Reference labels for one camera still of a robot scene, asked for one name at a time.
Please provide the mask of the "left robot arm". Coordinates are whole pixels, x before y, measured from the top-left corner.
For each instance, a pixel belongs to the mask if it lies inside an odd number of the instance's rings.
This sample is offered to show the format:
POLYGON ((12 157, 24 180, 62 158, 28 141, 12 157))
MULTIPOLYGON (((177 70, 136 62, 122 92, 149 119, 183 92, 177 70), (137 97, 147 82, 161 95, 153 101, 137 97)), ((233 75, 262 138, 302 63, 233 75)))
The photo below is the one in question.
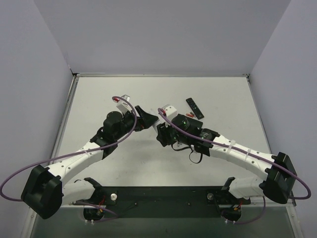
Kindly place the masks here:
POLYGON ((103 126, 79 151, 60 158, 57 163, 35 166, 22 191, 21 199, 41 218, 48 219, 62 205, 78 200, 96 204, 101 200, 100 185, 84 179, 68 182, 90 165, 103 160, 117 147, 123 137, 134 131, 152 127, 158 117, 145 112, 140 106, 128 109, 126 104, 119 111, 108 113, 103 126))

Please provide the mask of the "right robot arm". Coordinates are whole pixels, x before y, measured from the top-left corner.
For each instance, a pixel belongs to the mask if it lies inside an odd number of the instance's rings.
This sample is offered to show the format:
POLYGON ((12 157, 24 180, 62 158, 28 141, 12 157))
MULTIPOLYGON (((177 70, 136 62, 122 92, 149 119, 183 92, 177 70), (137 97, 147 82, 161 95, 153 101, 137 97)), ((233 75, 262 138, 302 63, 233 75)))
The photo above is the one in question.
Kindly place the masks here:
POLYGON ((193 120, 178 114, 172 122, 157 125, 157 140, 162 146, 180 142, 196 153, 223 159, 253 173, 253 177, 229 178, 225 189, 235 198, 265 196, 287 203, 295 183, 295 169, 288 155, 261 153, 225 138, 223 135, 194 124, 193 120))

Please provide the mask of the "wide black remote control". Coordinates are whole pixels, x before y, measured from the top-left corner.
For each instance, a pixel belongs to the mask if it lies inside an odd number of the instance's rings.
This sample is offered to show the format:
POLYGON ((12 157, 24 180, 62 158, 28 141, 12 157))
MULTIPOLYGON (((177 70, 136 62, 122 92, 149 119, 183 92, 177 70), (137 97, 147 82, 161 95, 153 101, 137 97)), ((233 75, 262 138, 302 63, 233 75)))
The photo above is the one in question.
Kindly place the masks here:
POLYGON ((201 128, 203 126, 203 122, 199 121, 199 120, 196 120, 196 119, 193 119, 192 124, 193 124, 193 126, 199 127, 199 128, 201 128))

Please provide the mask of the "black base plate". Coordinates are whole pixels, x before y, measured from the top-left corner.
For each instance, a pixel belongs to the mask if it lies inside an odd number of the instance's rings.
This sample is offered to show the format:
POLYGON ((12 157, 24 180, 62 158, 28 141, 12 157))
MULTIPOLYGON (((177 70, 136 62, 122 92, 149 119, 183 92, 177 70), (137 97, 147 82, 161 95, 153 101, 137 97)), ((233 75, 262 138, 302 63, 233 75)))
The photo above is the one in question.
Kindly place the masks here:
POLYGON ((221 186, 103 186, 85 200, 119 218, 214 218, 240 200, 221 186))

